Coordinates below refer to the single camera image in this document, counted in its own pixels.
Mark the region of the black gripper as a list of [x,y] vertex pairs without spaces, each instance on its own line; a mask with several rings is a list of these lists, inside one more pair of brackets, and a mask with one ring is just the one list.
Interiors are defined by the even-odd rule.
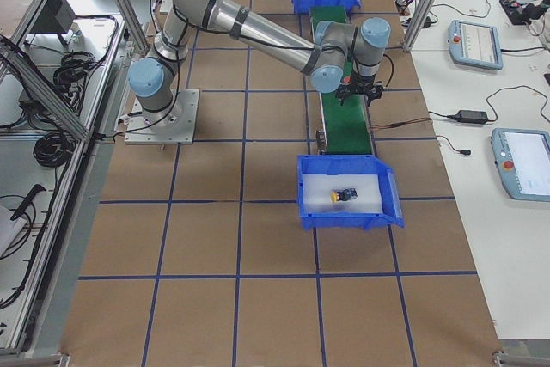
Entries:
[[373,100],[380,99],[385,90],[382,82],[366,82],[365,77],[349,76],[346,78],[347,83],[342,83],[335,91],[335,97],[339,100],[339,104],[344,106],[345,100],[353,95],[363,95],[367,97],[367,106]]

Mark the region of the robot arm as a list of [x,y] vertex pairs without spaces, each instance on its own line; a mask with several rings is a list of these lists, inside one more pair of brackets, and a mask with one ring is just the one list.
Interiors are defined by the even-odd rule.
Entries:
[[382,18],[367,19],[361,26],[319,21],[314,39],[307,41],[233,0],[172,2],[152,49],[128,72],[144,123],[154,131],[174,124],[182,112],[171,84],[186,59],[190,28],[253,46],[300,71],[322,94],[336,93],[340,100],[365,95],[369,101],[382,95],[376,74],[391,33]]

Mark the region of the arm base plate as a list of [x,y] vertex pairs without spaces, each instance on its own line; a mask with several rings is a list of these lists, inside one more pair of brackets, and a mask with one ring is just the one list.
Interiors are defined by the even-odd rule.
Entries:
[[159,113],[143,110],[138,98],[134,99],[132,110],[140,114],[129,118],[126,144],[193,143],[200,90],[171,89],[171,92],[176,95],[175,104]]

